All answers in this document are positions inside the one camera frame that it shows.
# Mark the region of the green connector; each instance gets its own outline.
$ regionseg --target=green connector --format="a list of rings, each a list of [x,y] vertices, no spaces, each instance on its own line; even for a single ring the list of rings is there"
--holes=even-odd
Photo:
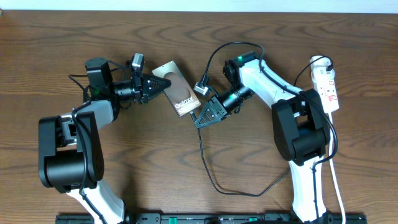
[[[177,224],[177,218],[169,218],[169,224]]]

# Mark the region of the black cable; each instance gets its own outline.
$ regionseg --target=black cable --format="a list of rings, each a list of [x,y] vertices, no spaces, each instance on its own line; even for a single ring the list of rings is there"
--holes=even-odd
[[[203,86],[209,88],[209,90],[212,91],[214,93],[214,95],[218,97],[218,92],[213,87],[205,85],[205,84],[203,84]]]
[[[83,87],[83,85],[81,85],[77,80],[73,79],[72,77],[84,77],[83,75],[69,75],[69,78],[71,78],[78,86]],[[87,86],[86,88],[83,87],[83,92],[86,93],[87,89],[89,86]],[[104,216],[94,207],[94,205],[90,202],[90,200],[87,198],[87,195],[83,192],[83,189],[85,188],[86,185],[86,180],[87,180],[87,172],[88,172],[88,156],[87,156],[87,148],[86,148],[86,144],[83,138],[83,134],[80,130],[80,126],[78,124],[80,124],[83,129],[86,131],[86,134],[90,137],[90,132],[88,131],[87,126],[81,121],[81,119],[79,118],[77,111],[83,109],[84,107],[88,106],[91,104],[91,101],[85,103],[83,106],[79,107],[78,109],[72,109],[72,120],[73,123],[75,124],[76,127],[76,133],[81,141],[81,146],[83,148],[83,160],[84,160],[84,168],[83,168],[83,178],[81,181],[81,185],[79,188],[79,194],[81,195],[82,199],[87,203],[87,205],[92,209],[92,211],[94,211],[97,216],[99,216],[99,219],[101,220],[101,222],[103,224],[106,224],[106,220],[104,219]]]
[[[261,56],[260,56],[260,59],[259,59],[259,68],[260,68],[260,71],[261,71],[269,80],[271,80],[273,83],[275,83],[279,88],[281,88],[281,89],[283,89],[284,91],[286,91],[286,92],[288,92],[288,93],[290,93],[290,94],[296,96],[298,99],[300,99],[300,100],[302,100],[302,101],[304,101],[304,102],[306,102],[306,103],[308,103],[308,104],[311,104],[311,105],[313,106],[313,108],[315,108],[315,110],[316,110],[318,113],[320,113],[320,114],[322,115],[322,117],[326,120],[326,122],[327,122],[328,125],[329,125],[329,128],[330,128],[330,130],[331,130],[331,132],[332,132],[332,135],[333,135],[333,142],[334,142],[333,152],[332,152],[331,155],[328,156],[327,158],[324,158],[324,159],[322,159],[322,160],[319,160],[319,161],[317,161],[317,162],[314,162],[314,164],[313,164],[313,166],[312,166],[313,188],[314,188],[314,203],[315,203],[315,211],[316,211],[316,213],[317,213],[317,220],[318,220],[318,219],[319,219],[319,211],[318,211],[318,204],[317,204],[317,185],[316,185],[316,177],[315,177],[315,173],[316,173],[317,170],[316,170],[315,167],[316,167],[318,164],[322,163],[322,162],[329,161],[329,160],[330,160],[331,158],[333,158],[333,157],[335,156],[335,154],[337,153],[337,150],[338,150],[338,140],[337,140],[337,134],[336,134],[335,127],[334,127],[333,124],[330,122],[329,118],[326,116],[326,114],[323,112],[323,110],[321,110],[321,109],[319,108],[319,106],[318,106],[315,102],[313,102],[311,99],[308,99],[306,96],[303,96],[303,95],[301,95],[301,94],[299,94],[299,93],[296,93],[296,92],[294,92],[294,91],[288,89],[287,86],[283,86],[282,84],[280,84],[279,82],[277,82],[276,80],[274,80],[269,74],[266,73],[266,71],[264,70],[264,67],[263,67],[262,64],[261,64],[262,61],[263,61],[263,59],[264,59],[264,56],[265,56],[265,52],[266,52],[266,51],[265,51],[265,49],[263,48],[263,46],[261,46],[261,45],[254,44],[254,43],[250,43],[250,42],[241,42],[241,41],[229,42],[229,43],[226,43],[226,44],[221,45],[220,47],[218,47],[218,48],[212,53],[212,55],[211,55],[211,57],[210,57],[210,59],[209,59],[209,61],[208,61],[208,63],[207,63],[206,70],[205,70],[205,72],[204,72],[204,74],[203,74],[203,76],[202,76],[201,82],[203,82],[203,81],[206,79],[207,71],[208,71],[208,68],[209,68],[209,66],[210,66],[210,62],[211,62],[211,60],[212,60],[214,54],[215,54],[217,51],[219,51],[219,49],[222,49],[223,47],[228,46],[228,45],[232,45],[232,44],[246,44],[246,45],[251,45],[251,46],[259,47],[259,48],[262,50],[262,53],[261,53]],[[333,61],[331,60],[331,65],[329,65],[328,68],[331,68],[332,66],[333,66]]]
[[[193,112],[191,112],[191,117],[192,117],[192,120],[195,122],[196,116],[195,116],[195,114]],[[278,184],[290,172],[290,169],[289,169],[282,177],[280,177],[278,180],[276,180],[273,184],[271,184],[269,187],[267,187],[265,190],[263,190],[259,194],[249,194],[249,193],[244,193],[244,192],[239,192],[239,193],[237,193],[237,192],[222,192],[222,191],[220,191],[217,188],[217,186],[213,182],[213,179],[211,178],[211,175],[210,175],[210,171],[207,168],[205,156],[203,155],[203,144],[201,142],[201,135],[200,135],[200,129],[199,128],[198,128],[198,136],[199,136],[199,143],[200,143],[200,154],[201,154],[201,159],[203,161],[203,165],[205,166],[205,169],[206,169],[207,175],[209,176],[211,184],[213,185],[214,189],[220,194],[223,194],[223,195],[242,195],[242,196],[248,196],[248,197],[260,197],[260,196],[264,195],[267,191],[269,191],[273,186]]]
[[[111,69],[111,72],[114,72],[114,71],[117,71],[117,70],[120,70],[120,69],[124,69],[124,68],[127,68],[127,66],[117,67],[117,68]]]
[[[219,51],[219,50],[222,49],[223,47],[228,46],[228,45],[232,45],[232,44],[245,44],[245,45],[251,45],[251,46],[258,47],[257,44],[250,43],[250,42],[244,42],[244,41],[228,42],[228,43],[226,43],[226,44],[223,44],[223,45],[219,46],[219,47],[211,54],[211,56],[210,56],[210,58],[209,58],[209,61],[207,62],[206,70],[205,70],[205,72],[203,73],[203,76],[201,77],[200,83],[205,84],[204,82],[205,82],[205,80],[206,80],[207,71],[209,70],[210,62],[211,62],[211,60],[213,59],[214,54],[216,54],[217,51]]]
[[[111,64],[114,64],[114,65],[116,65],[117,67],[118,67],[118,69],[112,69],[111,70],[111,72],[113,72],[113,71],[116,71],[116,70],[119,70],[119,69],[121,69],[122,71],[123,71],[123,79],[122,79],[122,81],[124,81],[125,79],[126,79],[126,71],[125,71],[125,68],[127,68],[127,66],[122,66],[122,65],[120,65],[120,64],[118,64],[118,63],[116,63],[116,62],[113,62],[113,61],[111,61],[111,60],[108,60],[108,62],[109,63],[111,63]]]
[[[87,99],[90,99],[90,97],[88,96],[88,92],[85,89],[85,87],[82,84],[80,84],[80,82],[78,82],[76,79],[74,79],[74,77],[87,77],[87,75],[72,75],[72,74],[70,74],[70,75],[68,75],[68,77],[72,81],[74,81],[81,88],[81,90],[83,90],[83,101],[87,101]]]
[[[317,58],[316,60],[314,60],[314,61],[312,61],[311,63],[309,63],[309,64],[297,75],[296,79],[294,80],[294,86],[296,86],[297,80],[299,79],[299,77],[301,76],[301,74],[302,74],[309,66],[311,66],[314,62],[316,62],[317,60],[320,60],[320,59],[322,59],[322,58],[327,58],[327,59],[330,60],[331,64],[328,65],[327,68],[333,68],[333,60],[332,60],[330,57],[324,56],[324,55],[323,55],[323,56],[321,56],[320,58]]]

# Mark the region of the cable connector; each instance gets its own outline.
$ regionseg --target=cable connector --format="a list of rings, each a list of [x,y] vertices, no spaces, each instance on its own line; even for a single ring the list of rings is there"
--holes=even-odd
[[[191,118],[192,118],[193,122],[195,122],[197,120],[197,116],[195,115],[195,113],[193,111],[191,111]]]
[[[320,55],[311,58],[310,62],[320,58]],[[328,58],[321,58],[311,64],[311,79],[314,89],[319,93],[325,113],[331,113],[339,108],[333,62]]]
[[[209,92],[209,88],[201,83],[196,83],[195,86],[193,87],[193,90],[195,92],[202,94],[203,96],[206,96],[207,93]]]

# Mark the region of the white cable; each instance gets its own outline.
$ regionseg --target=white cable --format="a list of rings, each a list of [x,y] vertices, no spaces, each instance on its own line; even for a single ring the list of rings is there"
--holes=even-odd
[[[333,119],[331,118],[331,113],[328,113],[328,116],[329,116],[330,123],[333,124]],[[329,156],[332,153],[332,148],[333,148],[333,135],[330,131]],[[340,210],[341,210],[341,224],[345,224],[346,223],[346,213],[344,211],[344,205],[343,205],[343,200],[341,199],[340,190],[338,189],[335,166],[333,165],[333,159],[329,160],[329,164],[330,164],[331,176],[333,178],[333,183],[334,183],[335,189],[336,189],[338,204],[339,204]]]

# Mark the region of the black bracket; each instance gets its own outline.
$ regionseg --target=black bracket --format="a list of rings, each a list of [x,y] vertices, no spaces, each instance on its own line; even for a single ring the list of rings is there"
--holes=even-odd
[[[82,112],[78,116],[87,130],[80,123],[74,124],[79,125],[83,139],[77,135],[77,149],[64,151],[57,150],[57,148],[67,145],[62,133],[62,122],[70,123],[72,118],[52,116],[39,121],[40,180],[45,187],[55,187],[60,193],[69,192],[81,184],[84,173],[84,157],[83,148],[79,142],[85,142],[87,151],[88,178],[86,187],[95,188],[97,181],[101,180],[104,175],[104,160],[94,112]]]
[[[311,89],[301,94],[319,105],[323,113],[317,91]],[[307,116],[307,120],[297,124],[295,114]],[[312,105],[297,97],[280,100],[272,105],[272,123],[275,144],[285,160],[302,166],[305,161],[325,154],[330,140],[328,125]]]
[[[91,215],[57,215],[55,224],[94,224]]]

